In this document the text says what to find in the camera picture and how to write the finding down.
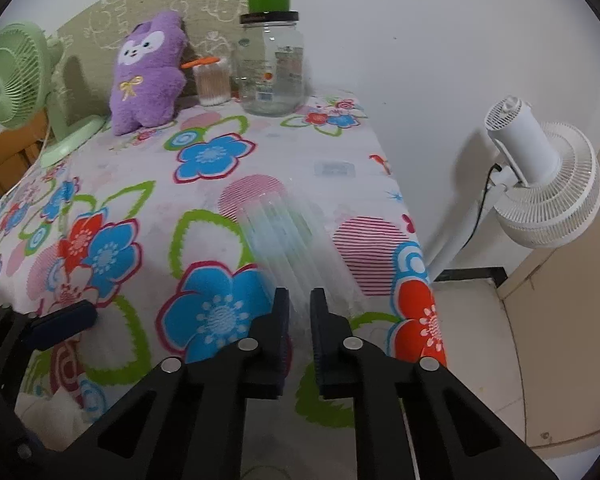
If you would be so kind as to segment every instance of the small plastic package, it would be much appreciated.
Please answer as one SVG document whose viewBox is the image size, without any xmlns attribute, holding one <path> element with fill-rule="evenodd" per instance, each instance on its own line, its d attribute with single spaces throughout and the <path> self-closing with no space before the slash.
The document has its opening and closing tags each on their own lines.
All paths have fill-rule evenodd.
<svg viewBox="0 0 600 480">
<path fill-rule="evenodd" d="M 310 338 L 314 288 L 324 289 L 334 314 L 365 311 L 362 291 L 308 202 L 286 190 L 266 192 L 244 203 L 237 217 L 269 298 L 279 286 L 289 291 L 292 338 Z"/>
</svg>

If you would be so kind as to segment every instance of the metal screw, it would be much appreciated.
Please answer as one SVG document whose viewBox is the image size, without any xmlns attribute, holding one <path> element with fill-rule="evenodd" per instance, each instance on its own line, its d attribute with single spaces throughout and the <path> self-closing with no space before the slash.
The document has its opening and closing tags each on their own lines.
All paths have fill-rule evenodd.
<svg viewBox="0 0 600 480">
<path fill-rule="evenodd" d="M 29 446 L 27 446 L 27 444 L 20 444 L 18 446 L 18 456 L 23 459 L 23 460 L 28 460 L 29 458 L 31 458 L 31 455 L 33 454 L 31 452 L 31 448 Z"/>
<path fill-rule="evenodd" d="M 349 350 L 360 350 L 362 348 L 363 341 L 359 337 L 347 337 L 342 344 L 344 345 L 344 348 Z"/>
<path fill-rule="evenodd" d="M 245 337 L 238 341 L 238 348 L 245 352 L 250 352 L 258 347 L 258 342 L 253 337 Z"/>
<path fill-rule="evenodd" d="M 435 372 L 440 368 L 440 363 L 436 358 L 426 356 L 420 359 L 420 367 L 427 372 Z"/>
<path fill-rule="evenodd" d="M 167 357 L 160 364 L 160 368 L 162 368 L 162 371 L 167 372 L 168 374 L 173 374 L 174 372 L 177 372 L 178 370 L 180 370 L 181 366 L 182 361 L 180 361 L 180 359 L 178 359 L 177 357 Z"/>
</svg>

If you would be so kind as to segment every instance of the power cord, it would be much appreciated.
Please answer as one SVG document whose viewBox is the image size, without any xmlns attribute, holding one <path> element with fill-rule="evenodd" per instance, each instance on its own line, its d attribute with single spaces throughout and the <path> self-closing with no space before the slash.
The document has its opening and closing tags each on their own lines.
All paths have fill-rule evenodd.
<svg viewBox="0 0 600 480">
<path fill-rule="evenodd" d="M 480 225 L 480 220 L 482 219 L 482 208 L 484 208 L 484 200 L 487 198 L 487 190 L 489 189 L 489 181 L 491 179 L 491 173 L 493 173 L 493 170 L 502 171 L 502 166 L 499 165 L 499 164 L 494 164 L 489 169 L 489 173 L 487 174 L 487 180 L 485 181 L 484 188 L 482 189 L 482 199 L 480 200 L 480 209 L 478 209 L 478 218 L 475 219 L 474 230 L 471 231 L 471 234 L 469 235 L 469 237 L 467 238 L 466 242 L 462 246 L 463 249 L 471 241 L 471 238 L 474 237 L 475 232 L 478 229 L 478 225 Z"/>
</svg>

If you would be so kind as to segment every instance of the jar label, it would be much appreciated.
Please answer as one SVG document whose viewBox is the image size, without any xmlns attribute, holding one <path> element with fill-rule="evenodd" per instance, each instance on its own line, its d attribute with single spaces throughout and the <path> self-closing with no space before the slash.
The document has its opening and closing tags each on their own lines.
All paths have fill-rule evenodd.
<svg viewBox="0 0 600 480">
<path fill-rule="evenodd" d="M 242 84 L 256 101 L 273 102 L 276 96 L 302 95 L 302 48 L 281 46 L 275 62 L 243 59 L 240 62 Z"/>
</svg>

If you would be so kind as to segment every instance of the black lid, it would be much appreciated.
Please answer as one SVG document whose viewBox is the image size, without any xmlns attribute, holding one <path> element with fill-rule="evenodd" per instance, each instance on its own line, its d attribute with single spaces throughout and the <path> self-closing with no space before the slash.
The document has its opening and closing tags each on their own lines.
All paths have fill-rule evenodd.
<svg viewBox="0 0 600 480">
<path fill-rule="evenodd" d="M 272 10 L 271 12 L 250 12 L 240 16 L 240 24 L 265 22 L 296 22 L 298 13 L 294 10 Z"/>
</svg>

